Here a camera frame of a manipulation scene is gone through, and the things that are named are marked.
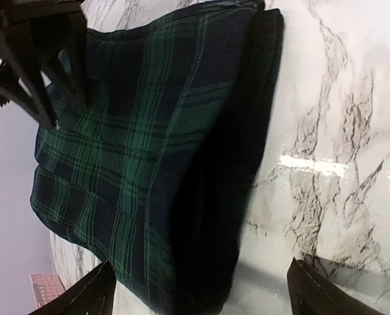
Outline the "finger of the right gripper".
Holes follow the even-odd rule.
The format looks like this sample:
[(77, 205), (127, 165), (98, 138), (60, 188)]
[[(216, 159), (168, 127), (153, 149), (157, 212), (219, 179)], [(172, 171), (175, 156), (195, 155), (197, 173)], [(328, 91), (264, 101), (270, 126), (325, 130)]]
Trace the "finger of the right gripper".
[(37, 67), (80, 106), (88, 103), (87, 20), (80, 9), (28, 9)]
[(10, 101), (40, 126), (56, 127), (56, 114), (41, 76), (31, 29), (23, 22), (0, 29), (0, 108)]

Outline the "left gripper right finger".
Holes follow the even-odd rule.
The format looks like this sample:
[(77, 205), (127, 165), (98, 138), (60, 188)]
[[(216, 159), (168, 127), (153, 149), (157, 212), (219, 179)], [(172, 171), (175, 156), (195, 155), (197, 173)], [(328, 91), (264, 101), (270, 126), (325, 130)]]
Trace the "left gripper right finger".
[(317, 258), (287, 271), (292, 314), (390, 314), (390, 275)]

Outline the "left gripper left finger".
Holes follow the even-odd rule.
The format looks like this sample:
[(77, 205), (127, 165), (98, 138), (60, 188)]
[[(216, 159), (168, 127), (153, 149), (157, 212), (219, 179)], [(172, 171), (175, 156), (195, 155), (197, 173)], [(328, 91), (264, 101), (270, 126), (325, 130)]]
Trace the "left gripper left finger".
[(112, 315), (116, 276), (104, 262), (32, 315)]

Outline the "dark green plaid garment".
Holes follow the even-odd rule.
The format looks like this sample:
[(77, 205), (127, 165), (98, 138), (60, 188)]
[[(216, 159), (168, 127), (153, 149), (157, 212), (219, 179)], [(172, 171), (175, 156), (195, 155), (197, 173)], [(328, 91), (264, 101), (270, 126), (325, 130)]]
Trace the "dark green plaid garment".
[(198, 3), (88, 30), (88, 108), (48, 89), (60, 128), (37, 132), (31, 207), (158, 314), (228, 299), (283, 33), (262, 1)]

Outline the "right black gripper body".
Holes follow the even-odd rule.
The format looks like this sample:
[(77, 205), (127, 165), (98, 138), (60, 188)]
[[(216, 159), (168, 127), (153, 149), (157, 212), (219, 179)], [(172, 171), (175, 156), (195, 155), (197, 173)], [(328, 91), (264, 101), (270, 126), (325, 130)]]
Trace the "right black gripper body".
[(79, 12), (83, 1), (0, 1), (0, 17), (9, 20), (40, 18), (54, 14)]

